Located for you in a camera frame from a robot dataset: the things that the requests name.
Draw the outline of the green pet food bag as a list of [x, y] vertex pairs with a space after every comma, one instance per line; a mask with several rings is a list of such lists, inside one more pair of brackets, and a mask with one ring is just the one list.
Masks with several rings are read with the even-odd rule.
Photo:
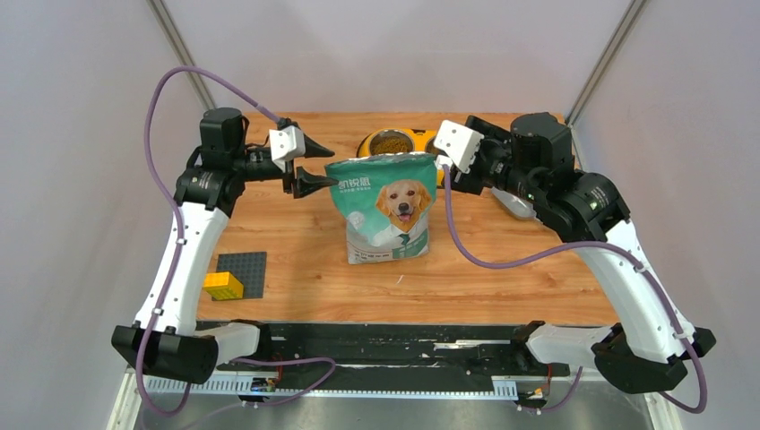
[[346, 222], [350, 264], [391, 262], [429, 251], [429, 213], [438, 187], [426, 152], [345, 159], [325, 166], [333, 204]]

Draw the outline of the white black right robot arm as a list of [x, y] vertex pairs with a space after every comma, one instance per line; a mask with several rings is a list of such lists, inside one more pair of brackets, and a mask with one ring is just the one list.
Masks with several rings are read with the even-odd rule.
[[623, 392], [664, 395], [692, 364], [705, 388], [701, 358], [716, 343], [713, 333], [694, 326], [661, 286], [615, 185], [576, 167], [567, 125], [546, 112], [518, 116], [508, 128], [468, 116], [463, 124], [444, 121], [434, 147], [432, 154], [346, 159], [329, 164], [323, 176], [298, 168], [290, 191], [299, 198], [330, 190], [345, 217], [362, 216], [349, 227], [360, 257], [386, 261], [427, 248], [421, 224], [437, 174], [449, 193], [511, 194], [559, 237], [557, 253], [581, 257], [618, 316], [600, 328], [524, 325], [511, 351], [515, 368], [534, 374], [549, 364], [579, 366]]

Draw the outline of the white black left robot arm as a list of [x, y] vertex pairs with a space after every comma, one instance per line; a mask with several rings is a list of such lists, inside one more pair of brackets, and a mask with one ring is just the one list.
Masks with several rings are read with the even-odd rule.
[[111, 336], [116, 352], [144, 374], [205, 383], [216, 367], [241, 358], [263, 370], [274, 359], [265, 325], [234, 320], [199, 331], [196, 315], [213, 251], [248, 182], [276, 180], [294, 198], [335, 185], [294, 164], [297, 158], [330, 158], [334, 151], [311, 139], [287, 117], [275, 122], [264, 146], [246, 143], [249, 122], [232, 107], [204, 113], [200, 144], [188, 158], [169, 201], [174, 219], [149, 295], [127, 326]]

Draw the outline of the grey metal scoop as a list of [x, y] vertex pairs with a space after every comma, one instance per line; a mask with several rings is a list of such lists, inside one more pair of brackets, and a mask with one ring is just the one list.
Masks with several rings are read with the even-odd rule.
[[491, 193], [514, 218], [519, 220], [535, 220], [537, 218], [530, 202], [496, 188], [492, 188]]

